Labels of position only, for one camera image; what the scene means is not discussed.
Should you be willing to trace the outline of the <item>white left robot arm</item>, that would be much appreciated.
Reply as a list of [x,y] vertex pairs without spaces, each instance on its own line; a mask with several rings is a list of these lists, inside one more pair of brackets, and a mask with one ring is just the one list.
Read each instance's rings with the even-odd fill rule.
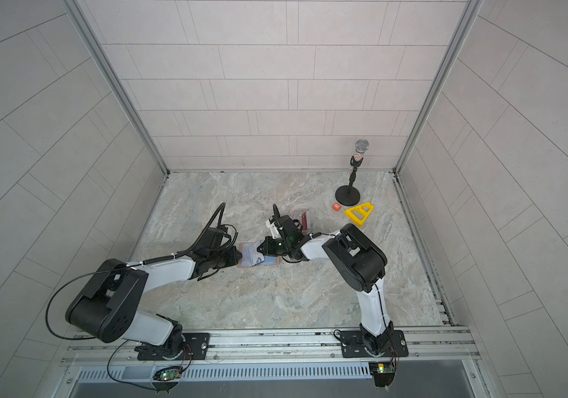
[[105,261],[70,303],[65,318],[103,343],[119,338],[151,346],[166,346],[180,326],[139,309],[144,293],[176,282],[203,280],[209,272],[237,265],[242,253],[235,246],[234,227],[208,227],[184,255],[172,254],[127,264]]

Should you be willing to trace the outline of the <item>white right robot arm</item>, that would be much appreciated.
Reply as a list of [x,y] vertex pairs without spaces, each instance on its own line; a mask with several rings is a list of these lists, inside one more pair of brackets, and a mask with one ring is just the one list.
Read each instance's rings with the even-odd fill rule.
[[374,355],[384,351],[394,327],[384,298],[388,259],[383,251],[352,223],[336,232],[305,234],[298,222],[275,213],[268,227],[271,234],[257,247],[257,253],[291,263],[330,260],[357,292],[363,344]]

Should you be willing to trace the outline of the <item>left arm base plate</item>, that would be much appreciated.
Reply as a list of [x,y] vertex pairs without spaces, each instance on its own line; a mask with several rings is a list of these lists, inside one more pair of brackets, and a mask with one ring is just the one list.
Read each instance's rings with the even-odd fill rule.
[[199,361],[206,358],[210,338],[209,333],[180,333],[161,346],[141,343],[134,350],[139,361]]

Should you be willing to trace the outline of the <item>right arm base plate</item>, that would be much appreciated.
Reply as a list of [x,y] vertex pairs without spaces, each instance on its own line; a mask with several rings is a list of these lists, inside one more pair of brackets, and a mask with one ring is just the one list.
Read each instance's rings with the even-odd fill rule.
[[335,329],[333,336],[340,342],[344,358],[406,358],[409,356],[403,331],[394,329],[373,336],[365,329]]

